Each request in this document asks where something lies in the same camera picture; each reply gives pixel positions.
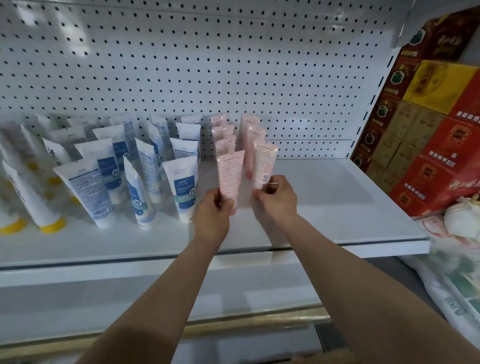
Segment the pink tube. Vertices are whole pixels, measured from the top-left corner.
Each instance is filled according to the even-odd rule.
[[[243,164],[247,167],[245,177],[249,180],[252,179],[252,167],[253,167],[253,140],[264,140],[267,130],[261,128],[258,125],[250,125],[247,129],[247,139],[245,141],[245,159]]]
[[[212,115],[210,116],[210,122],[212,127],[226,125],[228,123],[228,113]]]
[[[233,199],[234,205],[230,215],[237,212],[239,197],[239,180],[245,151],[240,150],[232,154],[225,154],[216,158],[218,167],[218,182],[222,201]]]
[[[253,140],[253,188],[263,189],[270,181],[278,147],[265,140]]]
[[[215,153],[217,156],[235,152],[236,137],[234,135],[217,140],[215,142]]]
[[[250,125],[257,125],[260,122],[260,118],[253,114],[242,114],[241,115],[241,148],[245,150],[248,127]]]
[[[235,125],[233,124],[215,126],[212,128],[212,139],[214,142],[216,142],[217,140],[223,139],[226,136],[233,135],[234,131]]]

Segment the pegboard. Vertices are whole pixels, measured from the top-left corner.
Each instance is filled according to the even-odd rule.
[[[345,158],[388,73],[408,1],[1,1],[0,115],[242,112],[280,158]],[[313,147],[313,143],[328,147]]]

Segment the red box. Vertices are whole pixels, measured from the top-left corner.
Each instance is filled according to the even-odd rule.
[[[480,71],[477,71],[474,74],[448,116],[457,120],[472,123],[474,125],[479,125]]]
[[[419,64],[420,60],[397,57],[384,83],[381,95],[400,100],[405,94]]]
[[[358,148],[352,153],[350,159],[360,168],[364,173],[367,171],[370,163],[372,161],[372,157],[364,152],[362,149]]]
[[[363,149],[369,155],[372,155],[378,146],[378,142],[382,138],[384,130],[380,129],[375,124],[367,124],[363,129],[357,149]]]
[[[474,194],[480,189],[480,169],[454,173],[429,158],[416,157],[399,182],[423,203],[429,204]]]
[[[479,24],[479,7],[427,21],[402,47],[399,56],[418,60],[456,61]]]
[[[379,96],[367,123],[375,124],[382,130],[386,130],[395,114],[397,105],[398,100],[393,101],[386,97]]]
[[[425,203],[401,183],[396,185],[388,196],[410,217],[428,215],[449,206],[455,201],[455,198],[440,194],[436,196],[435,200]]]
[[[445,118],[422,151],[453,172],[480,168],[480,127]]]

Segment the white shelf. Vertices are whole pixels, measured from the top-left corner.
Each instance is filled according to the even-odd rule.
[[[425,234],[348,159],[278,160],[298,194],[298,212],[334,242],[362,257],[428,251]],[[218,185],[216,166],[202,162],[199,199]],[[297,262],[283,235],[240,185],[239,209],[211,269]],[[173,198],[161,205],[160,224],[141,230],[129,202],[118,222],[98,229],[80,207],[66,211],[68,226],[41,234],[33,225],[2,238],[0,287],[160,274],[192,238],[178,220]]]

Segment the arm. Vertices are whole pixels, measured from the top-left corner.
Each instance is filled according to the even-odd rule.
[[[336,245],[297,214],[284,176],[254,190],[290,242],[338,330],[362,363],[480,363],[480,352],[426,303]]]
[[[218,208],[219,189],[207,191],[193,216],[195,237],[77,364],[170,363],[208,266],[228,233],[233,200]]]

